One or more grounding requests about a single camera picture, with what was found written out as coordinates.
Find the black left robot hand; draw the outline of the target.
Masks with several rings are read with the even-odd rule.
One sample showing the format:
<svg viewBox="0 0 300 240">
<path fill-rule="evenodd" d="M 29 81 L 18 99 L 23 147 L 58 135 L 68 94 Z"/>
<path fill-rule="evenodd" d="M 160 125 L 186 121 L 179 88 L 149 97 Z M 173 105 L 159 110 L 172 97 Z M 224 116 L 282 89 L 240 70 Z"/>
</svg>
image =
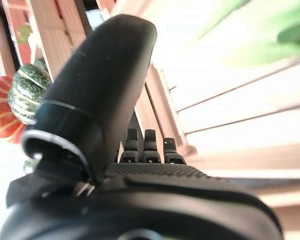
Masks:
<svg viewBox="0 0 300 240">
<path fill-rule="evenodd" d="M 90 33 L 22 135 L 40 160 L 9 184 L 1 240 L 282 240 L 275 213 L 253 193 L 187 165 L 172 139 L 157 158 L 136 132 L 115 162 L 145 85 L 155 25 L 116 15 Z"/>
</svg>

